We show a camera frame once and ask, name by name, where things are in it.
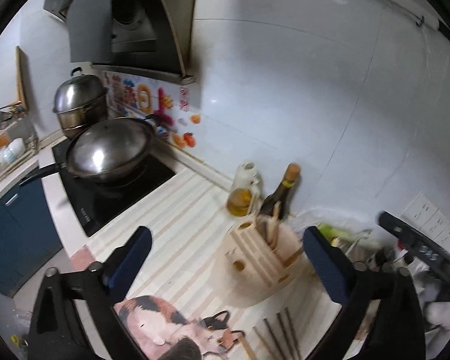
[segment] cat placemat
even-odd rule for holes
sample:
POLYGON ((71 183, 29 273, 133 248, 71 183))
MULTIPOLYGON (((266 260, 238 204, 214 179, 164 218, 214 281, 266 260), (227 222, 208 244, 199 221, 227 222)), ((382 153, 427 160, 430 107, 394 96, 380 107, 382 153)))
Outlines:
POLYGON ((152 295, 117 303, 115 311, 150 360, 173 359, 178 354, 190 360, 202 360, 207 354, 226 359, 244 334, 228 326, 229 311, 188 320, 172 304, 152 295))

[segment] range hood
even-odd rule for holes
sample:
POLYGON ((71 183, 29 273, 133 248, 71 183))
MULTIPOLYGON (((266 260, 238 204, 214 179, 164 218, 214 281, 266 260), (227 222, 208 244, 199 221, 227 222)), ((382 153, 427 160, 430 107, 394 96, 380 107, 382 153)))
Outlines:
POLYGON ((45 0, 65 21, 71 62, 93 68, 190 83, 195 0, 45 0))

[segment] black glass cooktop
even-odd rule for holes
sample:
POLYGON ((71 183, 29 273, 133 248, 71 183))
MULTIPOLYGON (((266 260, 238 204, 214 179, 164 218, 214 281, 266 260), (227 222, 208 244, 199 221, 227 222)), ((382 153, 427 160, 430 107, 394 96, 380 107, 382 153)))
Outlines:
MULTIPOLYGON (((55 161, 65 162, 69 145, 70 140, 66 139, 52 148, 55 161)), ((144 173, 121 187, 94 184, 72 176, 66 169, 60 171, 68 200, 88 237, 174 175, 173 170, 151 155, 144 173)))

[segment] stainless steel lid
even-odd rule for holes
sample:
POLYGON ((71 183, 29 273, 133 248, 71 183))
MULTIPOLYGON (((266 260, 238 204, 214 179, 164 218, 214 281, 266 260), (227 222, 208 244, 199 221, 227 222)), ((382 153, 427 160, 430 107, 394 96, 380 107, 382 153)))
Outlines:
POLYGON ((84 107, 107 92, 97 76, 82 74, 74 77, 73 74, 77 71, 81 72, 82 68, 73 69, 72 78, 65 81, 56 90, 54 113, 61 114, 84 107))
POLYGON ((148 153, 152 134, 151 126, 134 118, 99 122, 77 138, 68 165, 87 176, 117 170, 148 153))

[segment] dark glass bottle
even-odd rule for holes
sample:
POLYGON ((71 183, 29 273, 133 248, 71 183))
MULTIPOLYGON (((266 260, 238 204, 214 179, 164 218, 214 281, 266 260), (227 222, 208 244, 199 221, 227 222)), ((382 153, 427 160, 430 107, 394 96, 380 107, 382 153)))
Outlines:
POLYGON ((277 187, 274 193, 267 196, 263 201, 263 204, 260 207, 259 211, 260 215, 272 216, 274 212, 274 206, 277 204, 277 202, 280 202, 280 211, 278 214, 278 218, 282 220, 285 217, 288 212, 288 196, 290 195, 290 191, 293 188, 296 179, 299 177, 300 171, 301 169, 298 164, 289 164, 280 185, 277 187))

